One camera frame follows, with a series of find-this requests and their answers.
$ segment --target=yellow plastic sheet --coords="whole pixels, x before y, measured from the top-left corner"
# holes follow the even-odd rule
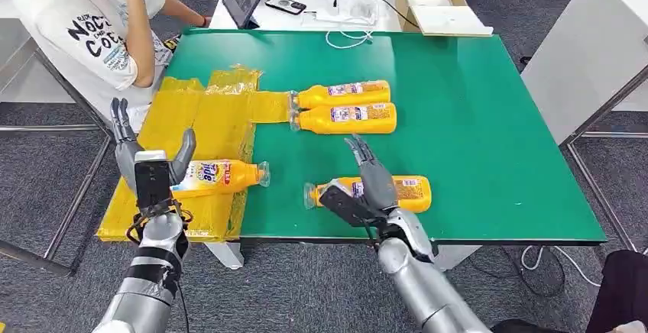
[[[250,94],[248,117],[252,123],[288,121],[288,92],[260,91]]]
[[[184,130],[193,126],[193,160],[238,159],[250,163],[254,124],[241,113],[252,112],[250,94],[257,91],[260,75],[260,71],[242,67],[215,71],[207,89],[195,79],[165,78],[138,141],[146,149],[165,150],[172,157],[180,148]],[[239,192],[179,199],[183,209],[194,216],[187,237],[194,242],[237,238],[246,196],[247,192]],[[103,241],[127,240],[125,232],[135,213],[134,194],[120,179],[97,236]]]

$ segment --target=black tape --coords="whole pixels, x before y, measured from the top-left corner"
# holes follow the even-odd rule
[[[178,290],[177,281],[180,279],[180,275],[167,266],[160,264],[138,264],[130,266],[126,271],[126,277],[139,278],[158,285],[161,284],[163,288],[169,290],[174,299],[176,298],[176,291]]]
[[[160,247],[139,247],[137,253],[135,253],[135,256],[151,257],[151,258],[165,260],[171,263],[171,265],[173,266],[173,271],[175,273],[177,274],[182,273],[182,264],[180,264],[178,257],[176,257],[176,254],[173,254],[166,249],[162,249]]]

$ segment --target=detergent bottle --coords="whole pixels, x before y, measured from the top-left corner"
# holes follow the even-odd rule
[[[270,185],[270,165],[240,160],[195,160],[189,163],[180,184],[171,186],[177,198],[208,196],[215,193],[236,193],[253,186]]]
[[[389,102],[390,89],[383,79],[335,86],[315,85],[306,91],[291,91],[290,101],[293,109]]]
[[[392,176],[396,187],[396,199],[398,206],[415,213],[426,211],[432,204],[432,189],[429,181],[424,176],[418,175],[396,175]],[[338,182],[345,186],[351,196],[358,198],[364,194],[362,180],[359,177],[337,178]],[[315,206],[323,207],[319,197],[326,187],[326,184],[315,186],[311,183],[304,185],[304,206],[311,209]]]
[[[317,134],[391,133],[396,107],[390,102],[351,106],[318,106],[290,114],[290,128]]]

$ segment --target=bottle label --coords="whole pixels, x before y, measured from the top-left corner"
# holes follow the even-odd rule
[[[329,95],[331,96],[346,95],[346,94],[361,94],[362,84],[360,82],[346,83],[344,85],[329,86],[328,89],[329,89]]]
[[[396,187],[396,199],[419,199],[423,197],[423,187],[418,179],[402,179],[394,181]],[[351,184],[353,198],[362,197],[365,187],[362,182]]]
[[[360,198],[365,193],[365,186],[362,182],[353,182],[351,184],[351,195],[353,198]]]
[[[389,109],[385,104],[331,108],[331,121],[366,121],[380,118],[389,118]]]
[[[190,168],[196,172],[196,178],[210,184],[217,183],[222,179],[224,184],[232,181],[232,163],[229,161],[218,161],[214,163],[199,163],[196,168]]]
[[[418,199],[423,197],[423,187],[418,179],[401,179],[394,182],[398,199]]]

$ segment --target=silver robotic arm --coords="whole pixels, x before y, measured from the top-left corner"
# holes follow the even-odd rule
[[[419,219],[397,207],[391,174],[358,135],[346,139],[364,186],[351,197],[338,183],[329,184],[320,202],[349,222],[378,231],[378,260],[425,333],[490,332],[434,265],[432,244]]]
[[[161,333],[169,320],[171,305],[182,293],[180,276],[190,243],[184,230],[190,220],[183,217],[169,187],[184,178],[196,148],[192,129],[172,161],[164,151],[146,151],[136,141],[126,108],[128,103],[112,100],[112,122],[117,147],[117,164],[128,187],[138,197],[139,213],[128,237],[139,243],[119,291],[112,298],[94,333]],[[132,237],[137,230],[140,240]]]

